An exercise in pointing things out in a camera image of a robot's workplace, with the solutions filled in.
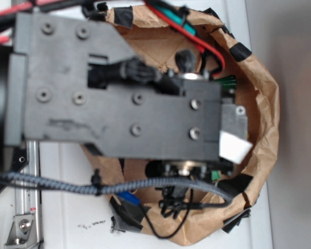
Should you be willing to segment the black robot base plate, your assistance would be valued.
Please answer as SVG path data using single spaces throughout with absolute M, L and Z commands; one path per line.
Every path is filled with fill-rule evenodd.
M 27 157 L 27 149 L 15 148 L 12 160 L 12 170 L 20 172 L 29 162 Z M 0 194 L 6 188 L 6 185 L 0 184 Z

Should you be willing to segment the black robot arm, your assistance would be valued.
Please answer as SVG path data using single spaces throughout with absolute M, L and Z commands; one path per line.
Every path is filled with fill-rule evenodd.
M 221 84 L 145 69 L 109 23 L 17 14 L 14 44 L 0 46 L 0 172 L 24 141 L 175 167 L 244 160 L 247 116 Z

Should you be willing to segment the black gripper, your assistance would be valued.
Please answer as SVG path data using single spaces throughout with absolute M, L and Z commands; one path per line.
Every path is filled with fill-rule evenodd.
M 245 109 L 192 70 L 146 69 L 111 24 L 17 14 L 4 145 L 77 142 L 94 154 L 179 170 L 233 164 L 219 157 L 219 135 L 247 140 Z

